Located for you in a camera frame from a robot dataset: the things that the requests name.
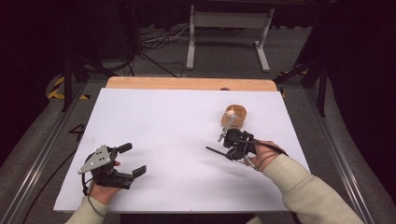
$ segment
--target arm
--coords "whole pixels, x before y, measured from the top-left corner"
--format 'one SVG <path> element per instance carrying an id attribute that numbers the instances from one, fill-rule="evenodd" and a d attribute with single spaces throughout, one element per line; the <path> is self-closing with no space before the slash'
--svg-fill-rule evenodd
<path id="1" fill-rule="evenodd" d="M 115 161 L 115 163 L 116 166 L 120 165 L 119 161 Z M 101 224 L 107 213 L 107 205 L 110 203 L 112 197 L 120 190 L 118 188 L 102 187 L 93 184 L 90 194 L 83 198 L 81 206 L 67 220 L 66 224 Z"/>
<path id="2" fill-rule="evenodd" d="M 256 150 L 253 163 L 279 187 L 283 204 L 302 223 L 363 223 L 334 189 L 299 162 L 264 146 L 256 146 Z"/>

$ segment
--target white tabletop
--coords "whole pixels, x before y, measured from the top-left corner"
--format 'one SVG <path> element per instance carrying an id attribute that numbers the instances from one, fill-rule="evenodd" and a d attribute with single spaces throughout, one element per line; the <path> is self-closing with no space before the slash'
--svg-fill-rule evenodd
<path id="1" fill-rule="evenodd" d="M 205 147 L 226 152 L 217 140 L 228 105 L 243 105 L 242 131 L 272 140 L 308 169 L 277 91 L 182 91 L 102 89 L 55 211 L 72 212 L 82 195 L 78 169 L 99 146 L 134 148 L 120 154 L 121 173 L 142 165 L 147 172 L 119 192 L 116 213 L 251 213 L 287 210 L 277 187 L 263 174 Z"/>

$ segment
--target human hand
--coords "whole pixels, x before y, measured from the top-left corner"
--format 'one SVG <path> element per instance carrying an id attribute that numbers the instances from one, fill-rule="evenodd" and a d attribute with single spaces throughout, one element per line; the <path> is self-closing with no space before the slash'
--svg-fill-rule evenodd
<path id="1" fill-rule="evenodd" d="M 257 140 L 259 143 L 264 143 L 268 144 L 274 147 L 280 148 L 278 145 L 276 145 L 272 141 L 262 141 L 262 140 Z M 276 151 L 273 151 L 271 148 L 262 146 L 262 145 L 255 145 L 256 147 L 256 156 L 253 158 L 250 158 L 250 160 L 253 162 L 254 166 L 256 169 L 258 169 L 260 172 L 263 172 L 265 168 L 277 157 L 279 156 L 279 153 Z"/>
<path id="2" fill-rule="evenodd" d="M 115 166 L 119 166 L 120 162 L 115 161 Z M 111 198 L 119 192 L 121 189 L 119 188 L 112 188 L 112 187 L 103 187 L 100 185 L 96 185 L 93 183 L 92 189 L 90 192 L 90 197 L 94 198 L 99 203 L 108 205 L 111 201 Z"/>

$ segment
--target cable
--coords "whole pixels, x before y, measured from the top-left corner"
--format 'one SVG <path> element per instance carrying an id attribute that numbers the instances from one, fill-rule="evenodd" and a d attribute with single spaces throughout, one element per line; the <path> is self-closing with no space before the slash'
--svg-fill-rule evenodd
<path id="1" fill-rule="evenodd" d="M 284 151 L 283 149 L 281 149 L 279 147 L 275 147 L 273 145 L 269 145 L 269 144 L 258 142 L 258 141 L 242 141 L 241 140 L 241 141 L 235 141 L 235 143 L 248 143 L 248 144 L 260 145 L 260 146 L 271 148 L 273 151 L 275 151 L 279 154 L 285 154 L 286 156 L 289 156 L 288 153 L 286 153 L 286 151 Z"/>
<path id="2" fill-rule="evenodd" d="M 156 64 L 157 66 L 161 67 L 161 69 L 163 69 L 164 71 L 166 71 L 167 73 L 169 73 L 170 75 L 172 75 L 173 77 L 178 77 L 175 74 L 173 74 L 172 72 L 170 72 L 169 70 L 167 70 L 166 68 L 162 67 L 159 63 L 155 62 L 154 60 L 152 60 L 149 56 L 147 56 L 146 54 L 139 52 L 139 56 L 144 59 L 147 60 L 149 62 L 152 62 L 154 64 Z"/>
<path id="3" fill-rule="evenodd" d="M 61 163 L 61 165 L 59 165 L 59 167 L 52 173 L 52 175 L 49 177 L 49 179 L 47 180 L 47 182 L 44 184 L 44 186 L 41 188 L 41 190 L 37 193 L 37 195 L 35 196 L 35 198 L 33 199 L 32 204 L 30 205 L 29 209 L 26 212 L 26 215 L 23 218 L 23 222 L 26 222 L 26 219 L 29 216 L 29 213 L 31 212 L 33 206 L 35 205 L 35 202 L 37 201 L 38 197 L 41 195 L 41 193 L 44 191 L 44 188 L 48 185 L 48 183 L 51 181 L 51 179 L 56 175 L 56 173 L 58 173 L 58 171 L 62 168 L 62 166 L 64 166 L 64 164 L 76 153 L 77 149 L 74 149 L 72 151 L 72 153 L 70 153 L 70 155 Z"/>
<path id="4" fill-rule="evenodd" d="M 124 68 L 125 66 L 127 66 L 132 61 L 133 58 L 134 58 L 134 56 L 128 56 L 124 63 L 118 64 L 116 66 L 104 67 L 104 68 L 109 70 L 109 71 L 112 71 L 112 72 L 118 71 L 121 68 Z M 101 72 L 97 71 L 96 69 L 91 69 L 91 68 L 88 68 L 88 67 L 84 67 L 84 68 L 85 68 L 85 70 L 87 70 L 91 74 L 100 74 L 101 73 Z"/>
<path id="5" fill-rule="evenodd" d="M 106 215 L 103 215 L 103 214 L 101 214 L 100 212 L 98 212 L 98 210 L 96 210 L 96 208 L 93 206 L 93 204 L 92 204 L 92 202 L 91 202 L 91 196 L 90 196 L 90 195 L 87 196 L 87 199 L 88 199 L 88 202 L 90 203 L 90 205 L 91 205 L 93 211 L 95 211 L 95 213 L 96 213 L 97 215 L 99 215 L 99 216 L 101 216 L 101 217 L 105 217 L 105 216 L 106 216 Z"/>

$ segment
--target white sleeve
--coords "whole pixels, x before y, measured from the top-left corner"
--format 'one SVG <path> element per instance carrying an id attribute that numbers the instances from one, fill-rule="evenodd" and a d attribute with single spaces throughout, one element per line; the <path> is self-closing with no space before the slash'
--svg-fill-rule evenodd
<path id="1" fill-rule="evenodd" d="M 299 162 L 279 155 L 263 173 L 279 187 L 283 204 L 302 223 L 363 223 L 334 189 Z"/>
<path id="2" fill-rule="evenodd" d="M 107 205 L 99 203 L 94 198 L 90 198 L 92 205 L 87 197 L 84 197 L 78 210 L 67 220 L 66 224 L 101 224 L 105 217 L 97 214 L 92 207 L 102 215 L 107 213 Z"/>

